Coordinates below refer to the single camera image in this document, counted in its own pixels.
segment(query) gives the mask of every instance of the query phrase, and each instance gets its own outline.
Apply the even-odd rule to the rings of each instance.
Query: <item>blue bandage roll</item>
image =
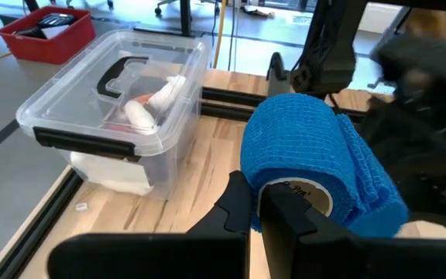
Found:
[[[242,140],[241,169],[256,201],[274,181],[319,185],[332,205],[324,214],[360,236],[393,236],[407,221],[395,185],[350,119],[314,97],[278,95],[256,108]],[[259,228],[256,219],[253,226]]]

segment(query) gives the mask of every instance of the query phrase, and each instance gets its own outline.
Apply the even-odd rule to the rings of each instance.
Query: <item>white cloth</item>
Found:
[[[136,132],[148,136],[158,131],[159,127],[154,122],[153,116],[137,101],[128,101],[123,109]]]
[[[176,77],[167,77],[166,80],[168,83],[148,100],[148,104],[158,113],[164,113],[173,105],[180,93],[180,89],[184,86],[186,78],[177,75]]]
[[[147,195],[153,190],[139,164],[79,152],[71,152],[70,162],[89,182],[106,188],[136,195]]]

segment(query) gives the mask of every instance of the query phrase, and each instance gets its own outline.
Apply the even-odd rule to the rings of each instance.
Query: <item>wooden tabletop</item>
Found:
[[[209,70],[204,86],[266,95],[268,83],[260,76]],[[363,111],[370,97],[366,91],[344,90],[336,95],[336,100],[343,108]],[[194,148],[196,144],[191,147],[180,172],[178,185],[169,201],[118,193],[96,184],[83,183],[21,278],[46,278],[49,252],[61,241],[80,233],[186,232],[204,217],[223,193],[228,174],[240,168],[239,154],[245,124],[201,116],[194,138],[197,148]],[[0,253],[0,260],[68,171],[69,167]],[[77,211],[75,205],[79,203],[86,203],[87,210]],[[418,237],[424,235],[424,232],[432,236],[446,236],[446,229],[423,222],[406,225],[400,235]],[[251,278],[269,278],[262,238],[253,231],[250,272]]]

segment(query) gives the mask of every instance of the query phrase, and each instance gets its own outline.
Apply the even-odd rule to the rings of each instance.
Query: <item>floor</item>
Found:
[[[157,19],[153,13],[154,8],[149,8],[150,4],[146,3],[148,8],[145,8],[145,11],[143,9],[130,11],[128,7],[131,2],[128,1],[133,2],[133,0],[127,0],[124,4],[120,4],[122,2],[117,0],[113,15],[104,7],[93,11],[97,34],[139,24],[170,27],[179,22],[175,3],[169,7],[163,7],[165,16]],[[39,2],[46,4],[45,0],[39,0]],[[193,4],[192,10],[193,29],[211,31],[212,7]],[[22,15],[21,5],[19,2],[8,3],[8,1],[0,0],[0,13]],[[104,20],[106,18],[101,18],[101,16],[110,16],[111,20]],[[241,20],[238,28],[240,38],[236,43],[238,54],[236,63],[233,59],[231,61],[231,69],[235,66],[238,72],[263,75],[266,73],[269,57],[275,51],[283,55],[286,68],[292,67],[302,50],[301,44],[304,43],[308,26],[307,24],[285,26],[282,28],[283,33],[278,32],[280,24],[276,23],[287,21],[287,16],[285,13],[283,16],[278,15],[274,19],[276,22],[268,19],[246,19],[246,23],[246,20]],[[270,32],[267,32],[268,29],[274,31],[271,33],[279,35],[270,35]],[[225,25],[225,33],[229,34],[230,30],[231,25]],[[366,32],[359,32],[356,37],[355,51],[359,54],[359,59],[351,88],[366,88],[369,82],[374,82],[376,79],[376,65],[367,58],[367,54],[378,39],[379,34]],[[203,35],[201,40],[211,45],[211,34]],[[228,66],[229,41],[228,36],[222,39],[219,69],[226,69]],[[6,45],[0,38],[0,54],[6,51]],[[57,66],[18,61],[14,57],[0,60],[0,131],[12,122],[16,109],[58,70]],[[0,249],[18,229],[64,167],[65,161],[57,152],[38,146],[19,129],[9,133],[9,137],[0,144]]]

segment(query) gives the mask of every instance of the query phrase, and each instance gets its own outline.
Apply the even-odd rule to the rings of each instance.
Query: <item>red bin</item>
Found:
[[[36,26],[44,16],[53,12],[73,15],[75,22],[49,40],[13,34]],[[62,64],[87,46],[95,38],[95,31],[88,11],[43,7],[1,28],[0,36],[16,58]]]

